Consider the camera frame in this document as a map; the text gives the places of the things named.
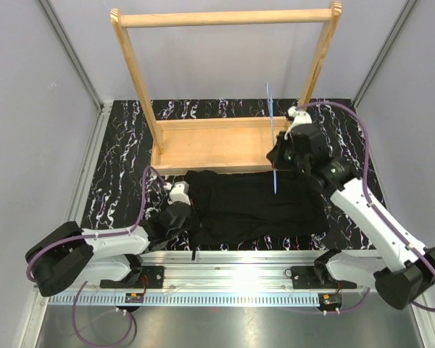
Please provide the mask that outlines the black trousers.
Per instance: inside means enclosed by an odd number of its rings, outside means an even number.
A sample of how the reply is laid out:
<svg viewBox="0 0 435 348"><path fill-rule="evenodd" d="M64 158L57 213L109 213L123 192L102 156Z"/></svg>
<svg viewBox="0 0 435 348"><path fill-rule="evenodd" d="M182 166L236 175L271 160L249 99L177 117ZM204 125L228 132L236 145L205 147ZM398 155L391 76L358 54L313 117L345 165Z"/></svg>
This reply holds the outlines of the black trousers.
<svg viewBox="0 0 435 348"><path fill-rule="evenodd" d="M323 198L294 171L229 175L190 170L184 181L196 216L189 231L192 247L329 230Z"/></svg>

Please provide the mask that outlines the light blue wire hanger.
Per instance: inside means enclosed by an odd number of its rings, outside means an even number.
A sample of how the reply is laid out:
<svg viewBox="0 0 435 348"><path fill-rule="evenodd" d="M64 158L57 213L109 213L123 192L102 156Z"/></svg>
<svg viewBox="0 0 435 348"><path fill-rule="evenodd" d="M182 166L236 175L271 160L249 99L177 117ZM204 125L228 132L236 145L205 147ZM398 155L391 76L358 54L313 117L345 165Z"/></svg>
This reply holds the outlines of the light blue wire hanger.
<svg viewBox="0 0 435 348"><path fill-rule="evenodd" d="M275 135L275 121L274 121L274 114L273 114L273 95L270 90L269 82L267 82L265 86L266 86L266 93L267 93L268 114L270 118L271 141L272 141L272 146L275 147L276 135ZM273 168L273 191L274 194L277 194L277 173L275 168Z"/></svg>

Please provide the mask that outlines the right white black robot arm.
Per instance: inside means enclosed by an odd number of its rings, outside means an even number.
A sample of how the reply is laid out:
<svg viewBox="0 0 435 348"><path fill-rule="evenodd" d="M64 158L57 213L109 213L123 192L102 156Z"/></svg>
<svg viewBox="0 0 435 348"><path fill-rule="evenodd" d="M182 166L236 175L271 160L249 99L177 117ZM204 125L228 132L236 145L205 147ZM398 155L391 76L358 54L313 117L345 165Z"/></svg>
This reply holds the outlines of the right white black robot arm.
<svg viewBox="0 0 435 348"><path fill-rule="evenodd" d="M281 131L267 159L277 170L298 170L310 185L347 214L380 254L375 261L328 252L314 269L317 285L338 281L375 289L397 310L415 303L435 284L435 246L427 247L384 208L365 179L343 157L332 157L314 124L294 124Z"/></svg>

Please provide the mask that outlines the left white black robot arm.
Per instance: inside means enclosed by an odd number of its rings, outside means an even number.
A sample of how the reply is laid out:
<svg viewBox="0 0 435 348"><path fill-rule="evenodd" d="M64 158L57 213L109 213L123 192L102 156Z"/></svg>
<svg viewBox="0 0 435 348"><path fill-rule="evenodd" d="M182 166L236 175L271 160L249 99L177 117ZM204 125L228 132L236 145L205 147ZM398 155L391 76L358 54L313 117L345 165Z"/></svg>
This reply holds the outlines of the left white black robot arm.
<svg viewBox="0 0 435 348"><path fill-rule="evenodd" d="M133 288L141 281L141 256L164 249L194 222L193 208L183 202L124 228L82 229L67 221L28 250L26 276L44 297L84 282L99 282L108 289Z"/></svg>

